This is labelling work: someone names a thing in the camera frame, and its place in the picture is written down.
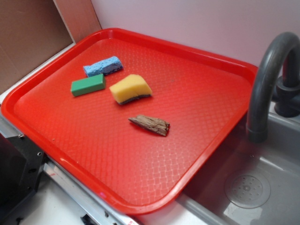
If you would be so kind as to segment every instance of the sink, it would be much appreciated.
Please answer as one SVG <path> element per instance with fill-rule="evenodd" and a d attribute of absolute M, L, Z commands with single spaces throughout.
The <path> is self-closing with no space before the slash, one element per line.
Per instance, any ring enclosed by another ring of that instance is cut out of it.
<path fill-rule="evenodd" d="M 220 224 L 300 224 L 300 124 L 269 113 L 264 143 L 248 141 L 244 117 L 183 193 Z"/>

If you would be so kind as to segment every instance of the drain cover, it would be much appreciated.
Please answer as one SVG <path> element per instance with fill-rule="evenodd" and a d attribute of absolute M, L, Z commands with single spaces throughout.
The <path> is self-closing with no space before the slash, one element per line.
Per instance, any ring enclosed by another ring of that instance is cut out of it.
<path fill-rule="evenodd" d="M 225 193 L 235 205 L 253 209 L 263 205 L 270 196 L 268 180 L 252 170 L 241 170 L 230 175 L 225 182 Z"/>

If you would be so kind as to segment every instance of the faucet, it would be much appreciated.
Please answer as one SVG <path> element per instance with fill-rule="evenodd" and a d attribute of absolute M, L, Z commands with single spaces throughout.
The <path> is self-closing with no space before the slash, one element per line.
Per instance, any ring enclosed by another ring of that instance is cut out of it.
<path fill-rule="evenodd" d="M 247 114 L 249 141 L 264 142 L 268 137 L 271 100 L 283 117 L 300 114 L 300 40 L 291 32 L 278 35 L 268 47 L 258 68 Z"/>

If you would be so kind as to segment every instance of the cardboard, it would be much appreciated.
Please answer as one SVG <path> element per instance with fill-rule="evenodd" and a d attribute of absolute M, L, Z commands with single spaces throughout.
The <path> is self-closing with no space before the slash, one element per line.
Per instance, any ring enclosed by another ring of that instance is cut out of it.
<path fill-rule="evenodd" d="M 2 0 L 0 94 L 71 43 L 53 0 Z"/>

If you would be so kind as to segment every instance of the green sponge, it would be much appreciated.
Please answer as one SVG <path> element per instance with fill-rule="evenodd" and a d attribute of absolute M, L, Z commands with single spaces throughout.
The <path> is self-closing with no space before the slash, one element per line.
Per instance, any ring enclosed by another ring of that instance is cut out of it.
<path fill-rule="evenodd" d="M 103 74 L 84 78 L 72 82 L 71 92 L 76 97 L 105 88 L 105 78 Z"/>

